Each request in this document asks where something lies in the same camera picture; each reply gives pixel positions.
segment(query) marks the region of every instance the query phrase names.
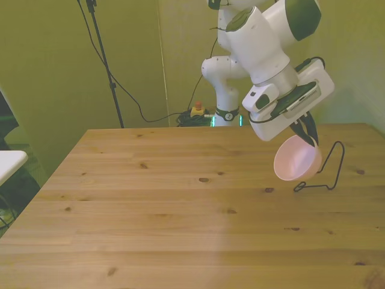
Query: pink bowl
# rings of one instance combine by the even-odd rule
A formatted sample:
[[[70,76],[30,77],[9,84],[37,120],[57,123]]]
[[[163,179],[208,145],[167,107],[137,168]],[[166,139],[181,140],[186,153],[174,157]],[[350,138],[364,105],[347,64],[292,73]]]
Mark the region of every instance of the pink bowl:
[[[274,171],[284,181],[307,181],[317,174],[321,164],[322,155],[319,148],[314,148],[295,135],[286,140],[278,150]]]

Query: black wire stand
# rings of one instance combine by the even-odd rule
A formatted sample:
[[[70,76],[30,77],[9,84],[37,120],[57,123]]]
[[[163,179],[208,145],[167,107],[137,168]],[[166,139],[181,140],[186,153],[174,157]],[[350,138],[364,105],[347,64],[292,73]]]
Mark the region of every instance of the black wire stand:
[[[329,152],[329,155],[327,156],[327,158],[325,160],[324,165],[322,166],[322,169],[318,172],[318,173],[322,173],[324,171],[325,166],[326,166],[328,160],[330,159],[330,157],[331,157],[332,153],[334,152],[334,149],[336,148],[337,145],[341,145],[341,147],[342,147],[342,156],[341,156],[341,161],[340,161],[340,164],[339,164],[339,168],[338,168],[338,172],[337,172],[337,177],[336,177],[336,181],[334,183],[334,186],[329,187],[328,185],[307,185],[306,182],[301,182],[301,183],[299,183],[294,188],[294,192],[298,193],[299,191],[303,190],[304,188],[323,188],[323,187],[327,188],[329,191],[332,191],[332,190],[334,190],[337,187],[339,176],[341,174],[343,160],[345,159],[345,145],[343,145],[343,143],[341,141],[336,141],[334,143],[333,147],[331,148],[331,150]]]
[[[116,107],[116,112],[117,112],[117,115],[118,115],[118,118],[119,118],[119,124],[120,124],[121,128],[125,128],[125,125],[123,123],[122,113],[120,112],[120,107],[119,107],[118,99],[117,99],[117,96],[116,96],[116,83],[114,83],[112,81],[112,75],[111,75],[111,72],[109,71],[108,62],[107,62],[107,56],[106,56],[106,53],[104,51],[102,37],[100,36],[99,27],[98,27],[97,22],[96,22],[96,17],[95,17],[96,0],[86,0],[86,3],[87,3],[88,10],[91,13],[92,21],[93,21],[94,26],[95,26],[95,32],[96,32],[96,35],[97,35],[97,39],[99,41],[100,51],[101,51],[102,56],[103,56],[104,66],[106,67],[108,81],[109,81],[109,87],[111,89],[112,97],[114,99],[114,103],[115,103],[115,107]]]

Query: table top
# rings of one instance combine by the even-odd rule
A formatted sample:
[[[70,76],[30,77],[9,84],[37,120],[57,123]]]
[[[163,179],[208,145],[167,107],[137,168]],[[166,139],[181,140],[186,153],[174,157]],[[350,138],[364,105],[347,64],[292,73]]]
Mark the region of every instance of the table top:
[[[250,127],[88,131],[0,239],[0,287],[385,288],[385,140],[346,146],[339,186],[279,180]],[[311,184],[333,184],[340,149]]]
[[[0,151],[0,185],[5,183],[27,161],[22,151]]]

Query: yellow-green wall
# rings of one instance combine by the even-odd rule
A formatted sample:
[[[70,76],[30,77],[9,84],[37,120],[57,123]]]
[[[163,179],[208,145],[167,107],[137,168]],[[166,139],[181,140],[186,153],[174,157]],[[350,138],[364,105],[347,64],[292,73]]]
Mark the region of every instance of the yellow-green wall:
[[[336,92],[315,110],[317,119],[385,130],[385,3],[322,0],[321,6],[316,34],[287,51],[293,64],[314,55],[327,61]],[[185,110],[217,36],[209,30],[217,12],[205,0],[109,0],[98,1],[96,13],[111,70],[144,114],[156,119]],[[75,0],[3,1],[0,27],[0,88],[50,175],[86,129],[119,127],[105,69]],[[225,53],[215,48],[214,55]],[[241,96],[251,86],[249,79],[233,84]],[[118,97],[127,127],[169,125],[145,123],[120,89]],[[215,105],[205,80],[196,99]]]
[[[385,131],[385,2],[320,2],[323,18],[316,34],[286,51],[293,65],[315,55],[327,62],[336,92],[315,109],[318,122],[367,122]],[[209,29],[217,26],[217,12],[204,0],[159,0],[159,9],[168,104],[177,111],[188,103],[202,60],[209,56],[217,33]],[[223,54],[217,47],[214,55]],[[233,83],[242,100],[251,82]],[[215,92],[206,81],[196,99],[215,105]]]
[[[1,2],[0,87],[50,175],[87,129],[119,127],[106,72],[75,0]],[[111,70],[148,118],[166,115],[157,0],[97,3]],[[118,95],[127,127],[168,125]]]

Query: wood knot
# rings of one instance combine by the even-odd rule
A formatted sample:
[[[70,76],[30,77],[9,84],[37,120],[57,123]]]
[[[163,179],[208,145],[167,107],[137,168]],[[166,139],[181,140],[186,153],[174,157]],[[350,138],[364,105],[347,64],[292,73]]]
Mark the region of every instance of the wood knot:
[[[112,276],[113,274],[116,273],[117,270],[118,270],[118,268],[115,268],[115,267],[110,268],[110,269],[108,270],[107,276],[109,276],[109,277]]]
[[[229,214],[229,215],[234,215],[234,214],[237,214],[238,212],[235,211],[233,208],[228,208],[226,210],[226,213]]]
[[[287,231],[299,231],[301,228],[285,228]]]
[[[156,214],[155,216],[159,217],[159,218],[167,218],[167,217],[171,217],[172,215],[169,215],[169,214]]]
[[[210,179],[208,179],[208,178],[200,178],[199,181],[200,182],[209,182]]]

